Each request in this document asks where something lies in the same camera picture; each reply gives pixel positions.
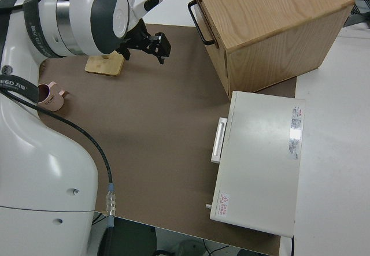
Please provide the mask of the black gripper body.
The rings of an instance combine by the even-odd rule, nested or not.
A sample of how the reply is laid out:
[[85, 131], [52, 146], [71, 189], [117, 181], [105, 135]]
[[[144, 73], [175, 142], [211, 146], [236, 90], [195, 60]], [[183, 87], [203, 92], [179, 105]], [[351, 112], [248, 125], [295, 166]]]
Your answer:
[[136, 26], [126, 33], [120, 42], [119, 54], [129, 54], [128, 49], [142, 50], [147, 54], [152, 54], [155, 51], [149, 39], [151, 35], [148, 33], [146, 24], [143, 20], [139, 20]]

